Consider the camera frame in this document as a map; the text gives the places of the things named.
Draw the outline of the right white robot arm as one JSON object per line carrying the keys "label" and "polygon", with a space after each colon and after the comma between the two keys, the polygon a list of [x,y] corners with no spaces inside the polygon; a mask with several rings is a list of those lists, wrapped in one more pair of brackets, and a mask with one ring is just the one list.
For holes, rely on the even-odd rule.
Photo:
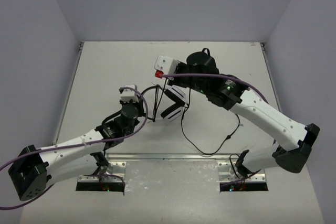
{"label": "right white robot arm", "polygon": [[245,150],[239,155],[235,166],[243,178],[272,167],[295,174],[301,172],[320,132],[319,127],[290,119],[269,105],[252,85],[219,73],[215,59],[208,53],[208,49],[192,53],[186,63],[169,58],[159,70],[169,78],[170,84],[204,94],[212,104],[249,120],[275,140],[272,146]]}

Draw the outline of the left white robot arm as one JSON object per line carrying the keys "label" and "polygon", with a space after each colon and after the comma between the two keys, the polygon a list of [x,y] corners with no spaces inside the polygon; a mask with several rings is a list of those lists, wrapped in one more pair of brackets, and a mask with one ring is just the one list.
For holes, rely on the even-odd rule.
{"label": "left white robot arm", "polygon": [[26,146],[8,164],[8,174],[20,201],[32,202],[55,183],[85,175],[104,175],[109,162],[105,151],[121,144],[144,127],[148,118],[144,99],[121,102],[121,110],[89,132],[63,143],[36,148]]}

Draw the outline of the white black headphones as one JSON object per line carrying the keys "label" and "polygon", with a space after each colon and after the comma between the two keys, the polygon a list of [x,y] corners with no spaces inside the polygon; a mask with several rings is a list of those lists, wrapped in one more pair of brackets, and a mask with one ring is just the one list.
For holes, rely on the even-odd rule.
{"label": "white black headphones", "polygon": [[154,90],[153,108],[148,115],[148,120],[151,122],[174,121],[189,106],[187,95],[177,86],[156,84],[144,89],[141,93],[145,95],[151,90]]}

